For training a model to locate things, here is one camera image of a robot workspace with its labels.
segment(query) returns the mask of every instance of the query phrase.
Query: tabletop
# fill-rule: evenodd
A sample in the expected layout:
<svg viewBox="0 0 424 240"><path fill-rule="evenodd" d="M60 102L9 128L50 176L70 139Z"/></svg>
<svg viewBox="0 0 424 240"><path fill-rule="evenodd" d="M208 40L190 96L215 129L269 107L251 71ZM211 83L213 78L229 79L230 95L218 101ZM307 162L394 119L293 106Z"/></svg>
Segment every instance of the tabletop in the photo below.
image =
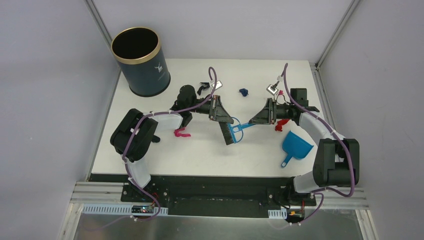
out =
<svg viewBox="0 0 424 240"><path fill-rule="evenodd" d="M104 130L94 159L92 174L125 174L121 156L110 144L114 130L128 110L135 108L143 113L167 111L177 99L183 85L197 90L200 82L209 82L208 68L214 67L223 87L215 94L221 96L225 110L247 123L272 96L266 88L277 81L284 64L288 63L288 88L306 88L310 106L322 109L311 67L308 61L299 60L237 60L237 59L166 59L171 75L168 88L154 97L140 97L130 91L123 74L120 75ZM284 90L284 83L278 88ZM239 89L247 89L243 97ZM204 98L210 90L202 92ZM155 133L161 138L152 143L144 156L151 175L176 176L231 176L231 177L293 177L312 170L317 147L312 138L293 121L283 126L255 125L244 130L243 140L226 145L218 122L210 121L205 114L193 113L185 133L191 137L175 137L174 131ZM289 131L314 145L301 160L292 159L284 168L286 157L282 143Z"/></svg>

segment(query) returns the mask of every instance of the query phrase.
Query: dark blue trash can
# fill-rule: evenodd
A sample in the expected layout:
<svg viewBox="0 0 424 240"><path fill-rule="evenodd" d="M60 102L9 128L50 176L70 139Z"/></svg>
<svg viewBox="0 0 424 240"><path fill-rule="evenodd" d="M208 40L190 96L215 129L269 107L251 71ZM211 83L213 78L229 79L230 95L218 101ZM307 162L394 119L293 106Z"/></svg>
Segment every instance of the dark blue trash can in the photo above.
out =
<svg viewBox="0 0 424 240"><path fill-rule="evenodd" d="M132 27L119 33L111 50L131 91L140 97L156 96L169 86L168 72L159 36L147 27Z"/></svg>

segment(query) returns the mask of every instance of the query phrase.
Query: white logo on trash can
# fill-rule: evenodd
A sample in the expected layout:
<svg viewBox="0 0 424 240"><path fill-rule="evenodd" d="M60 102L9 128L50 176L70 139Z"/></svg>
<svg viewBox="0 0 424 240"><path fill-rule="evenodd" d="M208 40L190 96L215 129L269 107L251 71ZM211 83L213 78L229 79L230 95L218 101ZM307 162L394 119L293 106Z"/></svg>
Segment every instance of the white logo on trash can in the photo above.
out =
<svg viewBox="0 0 424 240"><path fill-rule="evenodd" d="M159 65L155 66L154 68L157 69L160 73L162 71L161 63L159 62Z"/></svg>

